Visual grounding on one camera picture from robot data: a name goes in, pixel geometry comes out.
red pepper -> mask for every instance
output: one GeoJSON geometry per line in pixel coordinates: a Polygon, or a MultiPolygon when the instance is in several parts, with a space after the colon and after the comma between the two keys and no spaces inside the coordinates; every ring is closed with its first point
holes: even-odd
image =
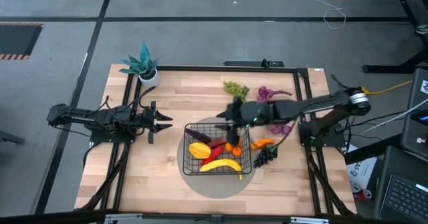
{"type": "Polygon", "coordinates": [[[220,144],[224,144],[226,143],[226,138],[225,137],[220,137],[220,138],[216,138],[210,142],[207,143],[207,146],[209,146],[209,148],[214,149],[217,146],[219,146],[220,144]]]}
{"type": "Polygon", "coordinates": [[[219,146],[215,147],[215,149],[213,149],[211,151],[211,154],[209,155],[209,157],[206,158],[206,159],[204,159],[204,160],[202,160],[201,165],[210,163],[211,161],[213,161],[222,152],[223,152],[223,146],[219,145],[219,146]]]}

banana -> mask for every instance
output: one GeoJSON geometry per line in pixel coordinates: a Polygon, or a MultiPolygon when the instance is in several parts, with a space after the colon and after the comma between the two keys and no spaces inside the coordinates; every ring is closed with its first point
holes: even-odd
{"type": "MultiPolygon", "coordinates": [[[[237,172],[241,172],[242,171],[242,168],[238,164],[238,162],[236,162],[234,160],[231,160],[231,159],[219,159],[219,160],[211,161],[208,164],[204,164],[199,171],[205,172],[205,171],[209,171],[211,169],[215,169],[215,168],[221,167],[221,166],[229,166],[229,167],[233,168],[237,172]]],[[[239,174],[239,180],[240,181],[242,180],[242,175],[241,174],[239,174]]]]}

white pot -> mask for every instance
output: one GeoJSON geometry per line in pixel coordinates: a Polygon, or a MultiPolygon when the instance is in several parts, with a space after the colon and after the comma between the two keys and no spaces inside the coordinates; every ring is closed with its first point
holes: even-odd
{"type": "Polygon", "coordinates": [[[143,78],[141,78],[141,76],[138,76],[140,78],[141,84],[144,87],[150,88],[153,86],[157,86],[159,84],[159,75],[158,75],[158,70],[154,70],[154,76],[153,78],[149,79],[149,80],[145,80],[143,78]]]}

keyboard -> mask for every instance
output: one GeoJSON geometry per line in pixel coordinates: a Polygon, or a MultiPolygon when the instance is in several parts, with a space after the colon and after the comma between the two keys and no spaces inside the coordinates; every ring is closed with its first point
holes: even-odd
{"type": "Polygon", "coordinates": [[[391,175],[384,205],[420,222],[428,223],[428,188],[391,175]]]}

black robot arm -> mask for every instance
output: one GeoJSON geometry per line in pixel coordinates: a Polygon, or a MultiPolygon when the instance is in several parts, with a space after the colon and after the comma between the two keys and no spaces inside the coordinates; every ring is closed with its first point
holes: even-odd
{"type": "Polygon", "coordinates": [[[95,143],[130,142],[134,140],[136,129],[146,128],[150,131],[148,142],[152,144],[154,134],[172,126],[154,123],[154,120],[172,120],[156,110],[155,101],[151,102],[150,107],[145,106],[140,114],[134,114],[129,106],[92,111],[58,104],[51,107],[46,120],[54,127],[69,123],[83,124],[92,132],[91,141],[95,143]]]}
{"type": "Polygon", "coordinates": [[[332,109],[322,118],[315,118],[306,124],[311,135],[328,132],[331,126],[349,116],[362,116],[370,110],[368,98],[359,88],[349,88],[335,93],[302,101],[276,100],[269,102],[245,102],[236,99],[227,105],[226,111],[217,117],[232,120],[233,125],[227,133],[227,140],[237,144],[237,128],[264,126],[268,124],[287,124],[301,114],[332,109]]]}

